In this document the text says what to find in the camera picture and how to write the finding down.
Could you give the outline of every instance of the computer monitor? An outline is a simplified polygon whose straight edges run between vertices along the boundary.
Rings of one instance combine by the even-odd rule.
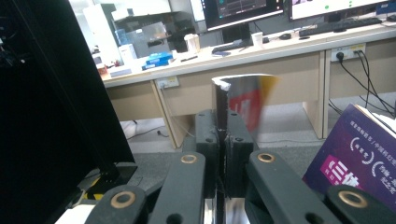
[[[283,13],[283,0],[202,0],[208,31]]]
[[[204,21],[205,14],[204,9],[202,8],[203,0],[190,0],[191,8],[192,8],[192,15],[194,16],[195,21]]]
[[[333,16],[351,9],[368,7],[385,0],[289,0],[291,21],[308,19],[317,16]]]
[[[0,222],[54,223],[95,168],[126,184],[134,157],[69,1],[0,0],[0,38]]]

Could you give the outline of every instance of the black mechanical part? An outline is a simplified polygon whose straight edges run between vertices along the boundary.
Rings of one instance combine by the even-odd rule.
[[[195,127],[195,148],[206,158],[204,195],[207,199],[213,199],[219,176],[219,142],[212,111],[205,110],[198,113],[195,116],[195,123],[199,124]]]
[[[93,208],[86,224],[147,223],[146,193],[139,187],[121,185],[109,190]]]
[[[225,188],[227,197],[244,198],[248,186],[246,165],[255,142],[245,122],[234,111],[228,111],[228,135],[226,139]]]
[[[348,185],[329,188],[324,202],[346,224],[394,223],[396,220],[396,214],[379,200]]]
[[[279,155],[254,151],[250,154],[247,174],[265,204],[266,211],[260,214],[268,212],[274,223],[342,223]],[[258,213],[247,211],[247,214]],[[254,223],[264,223],[257,216],[248,218]]]
[[[148,223],[202,223],[204,175],[203,155],[182,152],[177,156],[169,169]]]

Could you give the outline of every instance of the white desk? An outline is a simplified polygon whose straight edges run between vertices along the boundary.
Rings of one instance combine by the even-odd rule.
[[[294,33],[290,40],[272,40],[264,44],[264,49],[235,49],[225,58],[213,58],[211,49],[204,49],[198,59],[181,63],[178,58],[164,67],[105,78],[104,82],[120,120],[163,117],[172,143],[180,147],[184,129],[191,126],[191,115],[212,108],[212,77],[250,73],[280,76],[268,104],[303,102],[318,138],[325,138],[329,98],[365,93],[338,63],[330,62],[331,49],[366,43],[378,93],[396,91],[396,23],[383,24],[392,27],[378,24],[312,35],[305,40]],[[345,61],[345,66],[360,74],[360,80],[366,80],[359,59]],[[163,92],[157,88],[157,78],[173,76],[178,77],[179,87]]]

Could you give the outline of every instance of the white cup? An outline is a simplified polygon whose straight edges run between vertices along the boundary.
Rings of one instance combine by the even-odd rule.
[[[199,44],[199,36],[198,35],[185,35],[184,40],[187,44],[187,49],[189,53],[198,53],[201,49]]]
[[[262,49],[262,32],[252,34],[251,40],[253,41],[253,46],[255,48]]]

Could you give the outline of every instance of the cable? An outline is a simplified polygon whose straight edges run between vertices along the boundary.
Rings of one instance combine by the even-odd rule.
[[[127,140],[132,139],[132,138],[134,138],[136,136],[139,136],[139,135],[143,135],[145,133],[150,133],[150,132],[152,132],[152,131],[154,131],[156,129],[162,128],[162,127],[165,127],[165,126],[163,125],[163,126],[160,126],[160,127],[156,127],[156,128],[150,129],[150,130],[148,130],[148,131],[146,131],[144,133],[135,134],[134,136],[127,138]]]
[[[379,97],[378,93],[376,92],[376,90],[375,90],[375,88],[374,88],[373,82],[372,82],[371,79],[370,79],[370,67],[369,67],[369,62],[368,62],[368,60],[367,60],[366,54],[365,54],[362,50],[358,50],[358,55],[359,55],[360,58],[361,58],[361,54],[364,56],[364,59],[365,59],[366,64],[367,64],[367,73],[366,73],[366,75],[367,75],[367,78],[368,78],[368,83],[371,85],[371,87],[372,87],[372,89],[373,89],[373,92],[375,93],[375,96],[378,98],[378,100],[381,102],[381,104],[387,109],[387,111],[388,111],[390,114],[392,114],[392,113],[389,111],[389,109],[385,106],[385,104],[388,105],[388,106],[389,106],[390,108],[392,108],[393,110],[394,110],[395,108],[394,108],[393,106],[391,106],[390,104],[388,104],[387,102],[385,102],[384,100],[382,100],[382,99]]]
[[[157,134],[160,135],[160,136],[162,136],[162,137],[169,137],[169,135],[166,135],[166,134],[161,133],[160,130],[157,131]]]
[[[390,104],[388,104],[387,102],[385,102],[384,100],[381,99],[381,97],[379,97],[379,95],[376,93],[374,85],[372,85],[373,83],[371,83],[373,91],[370,91],[368,88],[366,88],[355,76],[352,75],[352,73],[350,73],[343,65],[343,59],[344,59],[344,53],[339,52],[336,54],[337,59],[339,60],[341,66],[343,67],[343,69],[352,77],[354,78],[365,90],[367,90],[368,92],[370,92],[373,96],[375,96],[382,104],[382,106],[385,107],[385,109],[388,111],[388,113],[390,113],[392,115],[392,113],[389,111],[388,107],[385,105],[388,105],[389,107],[393,108]]]
[[[365,73],[366,76],[367,76],[367,94],[366,94],[366,101],[365,101],[366,104],[365,104],[365,106],[364,106],[364,108],[367,108],[367,104],[368,104],[368,102],[369,102],[369,95],[370,95],[370,85],[373,85],[373,84],[371,83],[371,79],[370,79],[370,67],[369,67],[369,62],[367,61],[367,58],[364,57],[364,58],[366,59],[366,66],[367,66],[367,70],[366,70],[366,66],[364,65],[363,58],[361,57],[361,52],[363,52],[363,51],[362,51],[362,50],[358,50],[358,51],[356,51],[355,53],[358,53],[359,58],[361,59],[361,65],[363,66],[364,73]]]
[[[343,110],[338,108],[331,99],[329,99],[329,106],[335,111],[337,112],[337,114],[341,115],[343,113]]]
[[[259,29],[260,32],[262,32],[262,35],[264,35],[264,32],[262,31],[262,29],[260,29],[260,27],[256,24],[256,22],[253,22],[254,26],[256,26],[257,29]]]
[[[378,106],[376,106],[376,105],[373,105],[373,104],[371,104],[370,102],[367,102],[368,103],[368,105],[370,105],[370,106],[372,106],[372,107],[374,107],[375,109],[378,109],[378,110],[380,110],[380,111],[382,111],[382,112],[388,112],[388,111],[386,111],[386,110],[384,110],[384,109],[382,109],[382,108],[379,108]]]

